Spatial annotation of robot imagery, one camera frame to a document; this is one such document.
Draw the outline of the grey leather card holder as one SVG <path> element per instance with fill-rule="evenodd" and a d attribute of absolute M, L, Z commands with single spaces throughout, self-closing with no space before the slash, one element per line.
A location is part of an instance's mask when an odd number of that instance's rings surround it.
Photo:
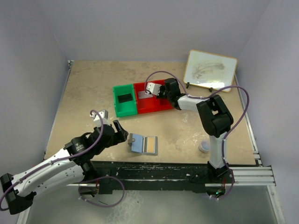
<path fill-rule="evenodd" d="M 129 134 L 129 136 L 128 136 L 128 151 L 130 152 L 130 153 L 134 153 L 134 152 L 132 152 L 131 151 L 131 143 L 132 143 L 132 141 L 134 141 L 134 140 L 132 140 L 132 135 L 133 135 L 134 133 L 130 133 Z M 153 153 L 153 154 L 149 154 L 149 153 L 146 153 L 145 151 L 144 151 L 144 148 L 145 148 L 145 138 L 146 137 L 155 137 L 155 139 L 156 139 L 156 147 L 155 147 L 155 152 Z M 158 137 L 157 136 L 143 136 L 143 152 L 142 153 L 137 153 L 137 154 L 144 154 L 144 155 L 157 155 L 158 154 Z"/>

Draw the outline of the green bin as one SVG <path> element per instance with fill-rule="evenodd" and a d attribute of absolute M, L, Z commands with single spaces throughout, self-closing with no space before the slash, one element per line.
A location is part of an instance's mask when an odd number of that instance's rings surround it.
<path fill-rule="evenodd" d="M 125 103 L 119 103 L 117 96 L 131 93 L 133 100 Z M 133 84 L 118 85 L 113 87 L 114 109 L 116 117 L 126 117 L 137 115 L 137 106 L 135 99 L 135 90 Z"/>

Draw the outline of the red bin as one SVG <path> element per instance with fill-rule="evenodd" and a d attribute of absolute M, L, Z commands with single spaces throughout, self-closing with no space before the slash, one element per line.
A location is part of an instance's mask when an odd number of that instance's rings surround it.
<path fill-rule="evenodd" d="M 164 79 L 160 79 L 160 80 L 154 80 L 152 82 L 155 84 L 164 85 L 164 81 L 165 81 Z M 159 98 L 158 96 L 155 96 L 155 103 L 158 111 L 173 109 L 172 105 L 170 104 L 167 98 Z"/>
<path fill-rule="evenodd" d="M 146 98 L 146 99 L 138 99 L 137 93 L 139 91 L 145 91 L 144 83 L 134 83 L 134 90 L 135 90 L 135 98 L 136 98 L 136 106 L 138 114 L 145 114 L 155 112 L 157 109 L 155 103 L 155 97 Z"/>

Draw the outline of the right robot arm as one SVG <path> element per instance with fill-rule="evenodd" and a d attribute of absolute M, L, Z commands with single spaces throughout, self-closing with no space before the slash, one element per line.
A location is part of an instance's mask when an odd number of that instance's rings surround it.
<path fill-rule="evenodd" d="M 209 135 L 208 179 L 212 182 L 223 180 L 229 174 L 225 137 L 231 130 L 234 119 L 222 98 L 219 95 L 204 98 L 181 93 L 175 78 L 166 79 L 152 94 L 167 99 L 177 110 L 194 111 L 199 114 L 202 126 Z"/>

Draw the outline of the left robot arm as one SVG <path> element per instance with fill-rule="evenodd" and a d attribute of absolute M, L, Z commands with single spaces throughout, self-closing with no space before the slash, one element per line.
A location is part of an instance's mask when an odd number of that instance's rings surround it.
<path fill-rule="evenodd" d="M 7 203 L 1 211 L 18 214 L 29 208 L 41 194 L 71 183 L 91 183 L 99 177 L 91 159 L 104 149 L 127 140 L 128 132 L 119 121 L 95 127 L 93 132 L 73 138 L 55 155 L 17 175 L 1 176 L 3 195 Z"/>

